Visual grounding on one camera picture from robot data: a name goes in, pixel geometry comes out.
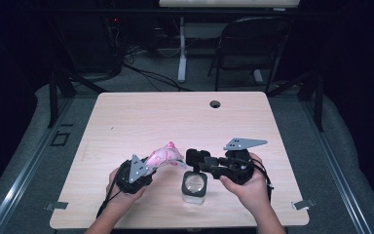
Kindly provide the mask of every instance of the dark background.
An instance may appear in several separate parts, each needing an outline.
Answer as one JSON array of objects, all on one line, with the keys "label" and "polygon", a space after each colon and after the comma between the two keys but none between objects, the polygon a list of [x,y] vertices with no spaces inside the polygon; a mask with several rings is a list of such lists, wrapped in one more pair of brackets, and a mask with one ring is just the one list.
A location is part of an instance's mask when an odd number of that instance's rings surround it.
[{"label": "dark background", "polygon": [[[81,2],[82,6],[94,5],[91,0]],[[315,67],[323,55],[328,55],[323,73],[325,94],[335,102],[351,131],[359,166],[374,189],[374,1],[305,0],[302,3],[301,10],[305,12],[345,11],[351,15],[330,20],[297,19],[278,79],[297,78]],[[63,28],[65,33],[74,36],[67,51],[64,47],[68,45],[61,43],[54,28],[25,11],[25,5],[28,4],[24,1],[0,0],[0,175],[34,113],[37,103],[34,93],[48,84],[54,70],[51,58],[71,70],[78,70],[78,62],[71,60],[68,53],[74,51],[72,45],[81,43],[95,52],[94,57],[102,58],[93,61],[93,57],[75,55],[83,58],[79,63],[85,63],[85,69],[117,68],[114,48],[104,34],[101,21],[92,21],[91,26],[83,23],[83,28]]]}]

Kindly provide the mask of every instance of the light wood tabletop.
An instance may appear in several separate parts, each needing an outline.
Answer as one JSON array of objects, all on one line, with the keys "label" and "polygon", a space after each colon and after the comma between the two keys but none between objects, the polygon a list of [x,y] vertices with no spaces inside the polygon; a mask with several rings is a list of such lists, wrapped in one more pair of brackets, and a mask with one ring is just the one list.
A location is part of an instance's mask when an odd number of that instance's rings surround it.
[{"label": "light wood tabletop", "polygon": [[[220,102],[218,108],[210,102]],[[259,155],[275,189],[272,206],[284,226],[309,222],[307,211],[296,211],[292,202],[302,199],[284,149],[270,104],[259,92],[174,92],[101,94],[85,129],[58,201],[65,210],[54,210],[51,227],[88,228],[105,198],[109,174],[132,154],[139,158],[172,141],[186,150],[207,150],[224,157],[233,137],[265,139],[249,148]],[[116,228],[248,227],[256,223],[238,198],[218,179],[208,175],[205,201],[186,203],[181,183],[186,171],[164,166]]]},{"label": "light wood tabletop", "polygon": [[160,0],[161,7],[297,8],[300,0]]}]

